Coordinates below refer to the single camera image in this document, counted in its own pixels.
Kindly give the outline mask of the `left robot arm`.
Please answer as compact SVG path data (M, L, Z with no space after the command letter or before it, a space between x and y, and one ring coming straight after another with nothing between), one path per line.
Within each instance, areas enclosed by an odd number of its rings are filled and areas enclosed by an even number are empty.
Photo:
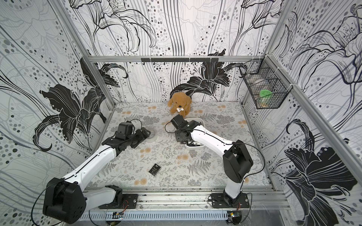
M135 209L138 195L123 193L115 185L87 192L92 179L127 148L136 148L149 138L151 131L144 127L135 130L131 121L119 124L117 131L105 139L98 150L81 165L64 177L53 178L45 188L43 214L73 224L94 208L114 210Z

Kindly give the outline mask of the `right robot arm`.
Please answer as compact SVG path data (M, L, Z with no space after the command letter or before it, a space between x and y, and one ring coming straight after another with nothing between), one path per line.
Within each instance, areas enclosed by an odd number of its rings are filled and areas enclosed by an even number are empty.
M181 115L175 116L171 124L175 127L178 142L198 142L222 158L223 169L228 178L224 198L235 201L241 193L246 174L254 165L245 143L224 139L207 130L201 123L195 120L187 121Z

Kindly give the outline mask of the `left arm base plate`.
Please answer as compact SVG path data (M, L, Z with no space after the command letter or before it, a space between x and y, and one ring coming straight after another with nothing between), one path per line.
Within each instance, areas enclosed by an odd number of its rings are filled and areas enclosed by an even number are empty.
M138 194L117 194L111 203L99 206L99 209L135 209Z

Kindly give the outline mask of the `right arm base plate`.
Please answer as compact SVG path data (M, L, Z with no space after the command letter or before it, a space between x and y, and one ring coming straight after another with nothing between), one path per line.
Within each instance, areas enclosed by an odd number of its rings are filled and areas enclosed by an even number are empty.
M232 199L226 193L212 193L208 197L214 209L222 208L249 208L250 198L245 193L240 193L237 198Z

